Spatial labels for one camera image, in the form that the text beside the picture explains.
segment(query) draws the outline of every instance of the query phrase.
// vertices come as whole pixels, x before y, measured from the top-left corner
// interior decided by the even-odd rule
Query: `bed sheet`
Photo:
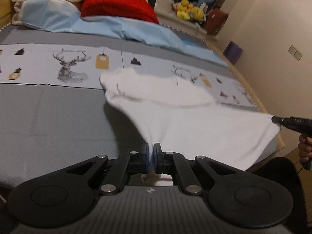
[[[180,37],[203,43],[188,35]],[[69,44],[144,54],[233,78],[227,68],[144,44],[100,36],[50,33],[21,26],[0,32],[1,44]],[[106,103],[100,89],[0,84],[0,186],[18,184],[99,154],[116,158],[140,149],[143,139],[122,113]],[[259,161],[276,149],[272,140]]]

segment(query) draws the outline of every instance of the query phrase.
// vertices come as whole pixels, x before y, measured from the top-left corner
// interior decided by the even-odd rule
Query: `metal screw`
[[[101,186],[103,192],[113,192],[116,190],[116,187],[112,184],[105,184]]]
[[[198,185],[189,185],[186,187],[186,191],[190,193],[198,193],[202,190],[202,188]]]

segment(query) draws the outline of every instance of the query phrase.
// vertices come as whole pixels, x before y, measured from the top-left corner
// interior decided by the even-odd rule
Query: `electrical outlet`
[[[294,55],[297,50],[298,49],[296,47],[294,47],[294,45],[291,45],[291,47],[288,49],[288,52],[290,52],[292,55]]]
[[[300,53],[298,50],[294,53],[294,57],[297,61],[299,61],[302,57],[302,53]]]

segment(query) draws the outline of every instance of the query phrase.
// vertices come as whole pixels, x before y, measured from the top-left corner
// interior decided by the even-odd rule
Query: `hanging lamp illustration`
[[[142,66],[142,64],[140,63],[140,61],[138,61],[138,60],[135,58],[135,54],[133,54],[133,59],[131,60],[130,63],[131,63],[131,64],[134,64],[134,65]]]
[[[24,51],[25,51],[25,48],[22,48],[20,50],[18,50],[15,55],[23,55],[24,54]]]

